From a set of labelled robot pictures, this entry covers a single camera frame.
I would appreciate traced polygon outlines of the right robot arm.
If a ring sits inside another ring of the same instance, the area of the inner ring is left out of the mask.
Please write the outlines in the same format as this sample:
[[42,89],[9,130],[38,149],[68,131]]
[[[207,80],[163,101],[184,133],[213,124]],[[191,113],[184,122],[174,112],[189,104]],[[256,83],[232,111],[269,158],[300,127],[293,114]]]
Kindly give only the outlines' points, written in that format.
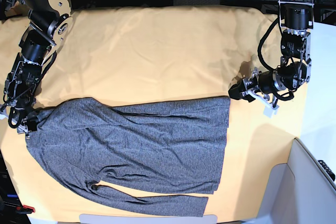
[[24,0],[29,7],[29,25],[4,85],[1,117],[9,127],[27,135],[37,129],[35,93],[54,64],[72,25],[71,0]]

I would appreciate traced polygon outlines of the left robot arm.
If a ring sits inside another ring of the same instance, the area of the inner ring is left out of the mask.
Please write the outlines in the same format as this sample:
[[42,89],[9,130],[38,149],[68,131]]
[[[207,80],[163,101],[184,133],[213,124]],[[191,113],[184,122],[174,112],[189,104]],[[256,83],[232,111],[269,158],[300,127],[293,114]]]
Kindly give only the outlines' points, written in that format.
[[[278,0],[278,17],[261,38],[257,56],[265,72],[255,69],[249,78],[243,78],[228,91],[234,100],[248,102],[261,99],[275,108],[278,101],[290,101],[304,83],[310,81],[310,30],[314,21],[314,0]],[[278,26],[281,33],[280,64],[273,68],[266,63],[262,47],[272,30]]]

